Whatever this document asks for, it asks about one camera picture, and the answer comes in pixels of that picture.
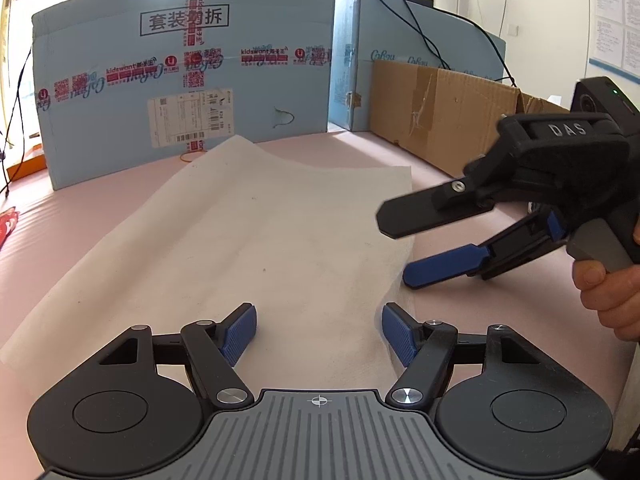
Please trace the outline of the person's right hand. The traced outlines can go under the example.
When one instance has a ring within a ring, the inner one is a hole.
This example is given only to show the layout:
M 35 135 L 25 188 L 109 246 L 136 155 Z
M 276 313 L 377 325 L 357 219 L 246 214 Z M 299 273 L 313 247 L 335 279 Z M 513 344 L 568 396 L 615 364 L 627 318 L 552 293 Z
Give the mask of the person's right hand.
M 582 305 L 598 315 L 602 326 L 622 341 L 640 338 L 640 269 L 638 264 L 606 273 L 600 261 L 575 261 L 572 278 Z

